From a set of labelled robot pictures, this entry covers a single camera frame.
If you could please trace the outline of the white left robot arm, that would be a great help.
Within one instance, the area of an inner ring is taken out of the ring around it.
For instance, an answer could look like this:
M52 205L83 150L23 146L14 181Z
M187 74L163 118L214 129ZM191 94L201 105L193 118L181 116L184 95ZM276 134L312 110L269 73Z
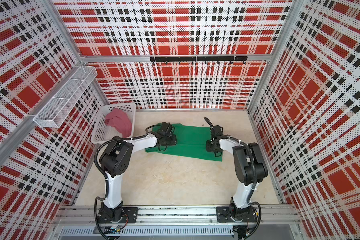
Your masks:
M123 174L128 169L131 157L138 151L153 147L175 146L177 137L175 134L162 136L160 134L145 134L133 138L114 137L101 144L95 153L95 166L105 178L105 196L97 197L95 201L101 201L101 207L95 207L97 223L135 223L137 208L123 209L121 196Z

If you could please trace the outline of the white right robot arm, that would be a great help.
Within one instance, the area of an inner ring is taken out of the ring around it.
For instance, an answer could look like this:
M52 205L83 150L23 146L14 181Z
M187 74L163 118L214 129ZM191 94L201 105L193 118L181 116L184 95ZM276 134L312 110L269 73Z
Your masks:
M214 154L229 152L234 158L237 190L227 207L217 207L219 223L257 223L261 220L259 205L252 202L258 185L268 176L265 160L257 143L246 144L231 136L206 142L206 151Z

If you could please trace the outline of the green tank top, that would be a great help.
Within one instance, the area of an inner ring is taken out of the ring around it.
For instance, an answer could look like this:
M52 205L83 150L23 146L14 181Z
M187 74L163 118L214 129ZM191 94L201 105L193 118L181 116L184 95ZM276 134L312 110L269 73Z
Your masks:
M160 146L145 149L146 153L159 153L165 155L196 158L207 161L222 162L222 154L215 155L207 152L206 143L210 141L211 133L209 127L193 127L182 124L173 124L174 134L177 138L175 146L167 148Z

